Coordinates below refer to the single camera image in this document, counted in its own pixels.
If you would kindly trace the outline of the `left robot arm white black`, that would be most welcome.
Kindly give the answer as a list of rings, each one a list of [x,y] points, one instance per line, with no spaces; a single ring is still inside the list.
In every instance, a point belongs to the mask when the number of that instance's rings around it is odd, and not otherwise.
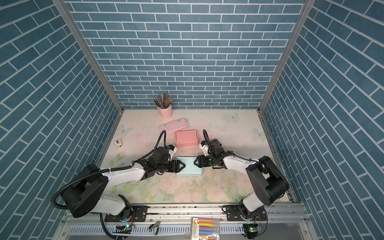
[[[88,165],[53,195],[51,205],[69,210],[75,218],[99,213],[119,216],[122,222],[127,221],[133,212],[132,204],[125,196],[110,195],[106,190],[122,183],[145,180],[155,174],[179,173],[186,165],[172,159],[176,150],[173,145],[157,147],[123,167],[100,169]]]

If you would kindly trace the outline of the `small white pencil sharpener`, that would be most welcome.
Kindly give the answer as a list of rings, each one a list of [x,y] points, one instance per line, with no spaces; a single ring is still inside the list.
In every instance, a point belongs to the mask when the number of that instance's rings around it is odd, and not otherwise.
[[[114,143],[115,143],[115,145],[116,145],[116,147],[117,147],[118,149],[121,149],[121,148],[123,147],[123,143],[122,143],[122,140],[121,140],[121,139],[117,139],[117,140],[115,140]]]

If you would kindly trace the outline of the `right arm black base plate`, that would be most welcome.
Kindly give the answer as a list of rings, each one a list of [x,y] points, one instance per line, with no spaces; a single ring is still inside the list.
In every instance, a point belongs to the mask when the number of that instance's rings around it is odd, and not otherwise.
[[[253,212],[248,211],[240,205],[224,205],[222,211],[229,222],[239,221],[266,221],[267,212],[264,207],[260,207]]]

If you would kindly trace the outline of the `pink pencil case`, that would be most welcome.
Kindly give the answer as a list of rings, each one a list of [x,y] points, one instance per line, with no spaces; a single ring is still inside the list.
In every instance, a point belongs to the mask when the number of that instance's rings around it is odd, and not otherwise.
[[[188,127],[188,120],[186,118],[181,118],[159,126],[159,130],[160,132],[166,131],[168,136],[174,134],[175,132],[186,130]]]

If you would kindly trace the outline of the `aluminium front rail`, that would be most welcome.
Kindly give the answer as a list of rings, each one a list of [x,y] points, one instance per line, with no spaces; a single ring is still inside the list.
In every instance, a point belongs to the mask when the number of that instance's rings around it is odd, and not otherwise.
[[[134,224],[189,223],[192,217],[217,218],[221,223],[309,223],[310,218],[303,204],[278,202],[256,211],[253,218],[241,217],[235,203],[213,204],[133,204]]]

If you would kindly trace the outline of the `black metal clip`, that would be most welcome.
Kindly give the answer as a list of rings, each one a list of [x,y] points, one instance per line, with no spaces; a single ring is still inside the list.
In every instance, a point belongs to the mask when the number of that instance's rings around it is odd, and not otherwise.
[[[151,224],[149,226],[149,232],[152,233],[154,236],[157,236],[159,233],[159,227],[160,227],[161,222],[157,221],[154,224]]]

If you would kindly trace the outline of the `left small circuit board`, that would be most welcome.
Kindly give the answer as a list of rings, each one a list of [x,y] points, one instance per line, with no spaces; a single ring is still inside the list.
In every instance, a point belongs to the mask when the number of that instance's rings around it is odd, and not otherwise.
[[[134,230],[134,226],[132,225],[116,225],[113,233],[115,235],[118,235],[118,234],[131,234],[132,231]]]

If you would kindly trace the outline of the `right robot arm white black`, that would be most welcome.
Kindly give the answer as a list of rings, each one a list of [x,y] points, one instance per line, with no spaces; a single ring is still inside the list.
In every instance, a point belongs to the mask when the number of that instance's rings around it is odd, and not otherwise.
[[[216,139],[211,142],[202,141],[199,148],[203,154],[194,161],[195,166],[234,170],[248,177],[253,192],[241,200],[238,206],[238,213],[245,220],[253,218],[256,210],[261,207],[270,206],[290,188],[281,171],[267,156],[259,159],[242,157],[233,151],[225,151]]]

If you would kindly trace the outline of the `right small circuit board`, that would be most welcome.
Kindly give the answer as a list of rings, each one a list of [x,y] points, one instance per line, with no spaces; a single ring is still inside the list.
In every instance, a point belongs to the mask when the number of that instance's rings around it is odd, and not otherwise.
[[[254,240],[259,233],[259,226],[257,224],[243,224],[243,236],[246,239]]]

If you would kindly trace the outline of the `pink paper box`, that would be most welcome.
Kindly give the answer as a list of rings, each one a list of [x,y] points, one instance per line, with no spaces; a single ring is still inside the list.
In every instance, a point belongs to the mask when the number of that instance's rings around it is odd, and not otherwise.
[[[177,131],[175,133],[176,147],[193,147],[199,143],[197,130]]]

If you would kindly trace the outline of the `pink pencil cup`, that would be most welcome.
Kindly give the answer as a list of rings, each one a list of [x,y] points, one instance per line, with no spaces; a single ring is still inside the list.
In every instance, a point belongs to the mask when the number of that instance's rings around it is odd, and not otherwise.
[[[172,110],[173,110],[172,106],[169,106],[166,109],[158,108],[158,112],[162,119],[170,119],[173,115]]]

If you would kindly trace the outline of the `light blue paper box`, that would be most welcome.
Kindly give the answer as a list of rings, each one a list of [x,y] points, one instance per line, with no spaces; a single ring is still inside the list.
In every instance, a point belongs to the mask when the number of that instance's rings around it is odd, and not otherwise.
[[[197,159],[194,157],[177,157],[177,160],[180,160],[183,164],[186,165],[179,173],[177,177],[201,177],[203,174],[203,169],[197,167],[194,164],[194,161]]]

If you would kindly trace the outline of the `bundle of coloured pencils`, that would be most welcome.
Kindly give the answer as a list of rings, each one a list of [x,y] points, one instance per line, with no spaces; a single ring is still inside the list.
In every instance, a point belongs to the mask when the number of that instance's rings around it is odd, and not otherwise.
[[[154,98],[154,103],[159,109],[167,109],[171,106],[173,99],[169,94],[162,93]]]

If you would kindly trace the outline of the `small circuit board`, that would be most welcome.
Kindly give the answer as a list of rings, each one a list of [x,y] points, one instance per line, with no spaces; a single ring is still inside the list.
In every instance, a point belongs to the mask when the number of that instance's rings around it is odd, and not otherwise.
[[[118,235],[118,234],[131,234],[132,231],[134,230],[134,226],[132,225],[116,225],[113,233],[115,235]]]
[[[259,233],[259,226],[257,224],[243,224],[243,236],[246,239],[254,240]]]

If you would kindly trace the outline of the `pack of coloured markers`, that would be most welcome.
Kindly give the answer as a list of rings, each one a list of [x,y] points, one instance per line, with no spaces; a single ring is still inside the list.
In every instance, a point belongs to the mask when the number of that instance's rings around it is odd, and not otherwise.
[[[217,218],[192,218],[191,240],[219,240],[220,219]]]

